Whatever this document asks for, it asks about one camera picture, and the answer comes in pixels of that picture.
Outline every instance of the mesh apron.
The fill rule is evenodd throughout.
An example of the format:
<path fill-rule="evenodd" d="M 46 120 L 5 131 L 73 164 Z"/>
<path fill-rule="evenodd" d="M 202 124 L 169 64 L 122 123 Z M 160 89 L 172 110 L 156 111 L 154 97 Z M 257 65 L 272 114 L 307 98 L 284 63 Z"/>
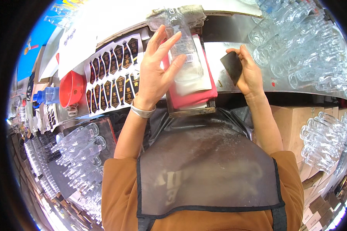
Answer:
<path fill-rule="evenodd" d="M 171 119 L 137 161 L 138 230 L 180 210 L 272 210 L 273 229 L 286 230 L 276 161 L 223 109 Z"/>

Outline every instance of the orange sleeve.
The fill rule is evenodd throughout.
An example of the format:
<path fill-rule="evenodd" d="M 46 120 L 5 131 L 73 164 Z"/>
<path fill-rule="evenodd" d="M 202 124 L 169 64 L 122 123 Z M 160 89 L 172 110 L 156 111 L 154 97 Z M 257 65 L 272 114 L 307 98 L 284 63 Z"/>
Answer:
<path fill-rule="evenodd" d="M 136 182 L 136 160 L 133 158 L 108 159 L 104 163 L 102 183 L 102 220 L 106 230 L 120 229 L 130 211 L 129 201 Z"/>
<path fill-rule="evenodd" d="M 294 224 L 300 227 L 303 216 L 303 187 L 299 177 L 296 157 L 291 151 L 278 151 L 270 155 L 278 164 L 278 172 L 285 202 L 288 225 Z"/>

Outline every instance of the pink cloth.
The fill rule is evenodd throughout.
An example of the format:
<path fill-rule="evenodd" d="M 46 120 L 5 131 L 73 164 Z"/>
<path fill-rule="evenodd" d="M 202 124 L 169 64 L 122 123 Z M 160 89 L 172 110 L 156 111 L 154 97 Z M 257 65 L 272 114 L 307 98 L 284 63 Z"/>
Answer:
<path fill-rule="evenodd" d="M 204 52 L 203 49 L 202 49 L 202 52 L 204 53 L 204 58 L 206 59 L 206 64 L 207 64 L 207 68 L 208 68 L 209 77 L 211 80 L 212 89 L 211 90 L 204 90 L 202 92 L 192 93 L 192 94 L 185 95 L 185 96 L 180 96 L 176 93 L 176 85 L 174 82 L 171 85 L 171 87 L 169 88 L 169 91 L 170 91 L 171 101 L 172 101 L 173 107 L 175 109 L 182 108 L 185 106 L 191 106 L 191 105 L 195 105 L 195 104 L 204 103 L 204 102 L 207 102 L 209 99 L 217 97 L 217 89 L 216 89 L 215 82 L 213 81 L 211 71 L 209 69 L 206 53 Z M 169 67 L 168 55 L 165 58 L 163 58 L 162 62 L 163 62 L 164 70 L 166 71 Z"/>

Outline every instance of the brown shirt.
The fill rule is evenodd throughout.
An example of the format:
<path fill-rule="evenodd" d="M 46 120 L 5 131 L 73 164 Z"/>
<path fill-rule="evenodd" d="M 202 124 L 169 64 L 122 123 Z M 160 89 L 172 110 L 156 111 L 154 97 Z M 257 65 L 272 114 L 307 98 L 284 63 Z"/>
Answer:
<path fill-rule="evenodd" d="M 287 230 L 298 230 L 303 213 L 303 188 L 296 157 L 291 151 L 270 155 L 278 164 L 280 191 L 285 202 Z M 138 206 L 136 160 L 109 159 L 104 164 L 102 184 L 102 222 L 106 231 L 137 230 Z M 272 230 L 271 210 L 215 213 L 177 211 L 154 222 L 152 231 L 164 230 Z"/>

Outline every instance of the white wristband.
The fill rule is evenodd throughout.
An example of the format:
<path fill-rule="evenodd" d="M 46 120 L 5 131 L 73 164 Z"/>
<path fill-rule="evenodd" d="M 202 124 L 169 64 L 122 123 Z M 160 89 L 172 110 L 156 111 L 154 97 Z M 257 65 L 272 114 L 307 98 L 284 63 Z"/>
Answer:
<path fill-rule="evenodd" d="M 154 113 L 154 111 L 155 111 L 155 109 L 157 108 L 157 106 L 156 105 L 154 105 L 154 107 L 153 107 L 153 109 L 152 110 L 150 110 L 150 111 L 147 111 L 147 110 L 140 110 L 139 108 L 136 108 L 136 107 L 134 107 L 134 100 L 132 100 L 131 101 L 131 110 L 135 113 L 135 114 L 137 114 L 138 116 L 140 116 L 140 117 L 143 117 L 143 118 L 150 118 L 152 115 L 153 115 L 153 113 Z"/>

